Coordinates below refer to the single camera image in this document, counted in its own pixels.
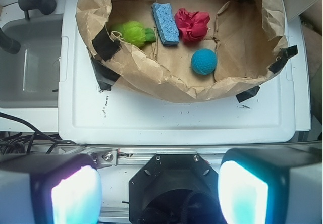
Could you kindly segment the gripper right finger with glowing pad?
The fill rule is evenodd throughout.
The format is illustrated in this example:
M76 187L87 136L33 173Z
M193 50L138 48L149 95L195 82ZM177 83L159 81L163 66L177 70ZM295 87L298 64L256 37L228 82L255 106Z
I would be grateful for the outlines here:
M231 148L218 195L227 223L322 223L322 150Z

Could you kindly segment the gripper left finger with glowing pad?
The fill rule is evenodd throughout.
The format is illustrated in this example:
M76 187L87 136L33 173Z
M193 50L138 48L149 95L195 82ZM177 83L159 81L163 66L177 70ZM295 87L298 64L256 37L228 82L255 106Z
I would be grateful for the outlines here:
M87 154L1 156L1 223L97 223L101 204Z

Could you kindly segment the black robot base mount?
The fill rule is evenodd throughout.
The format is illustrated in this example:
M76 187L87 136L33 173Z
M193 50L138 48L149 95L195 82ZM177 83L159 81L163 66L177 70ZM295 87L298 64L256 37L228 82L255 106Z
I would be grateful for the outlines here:
M226 223L218 173L199 154L156 154L129 180L130 223Z

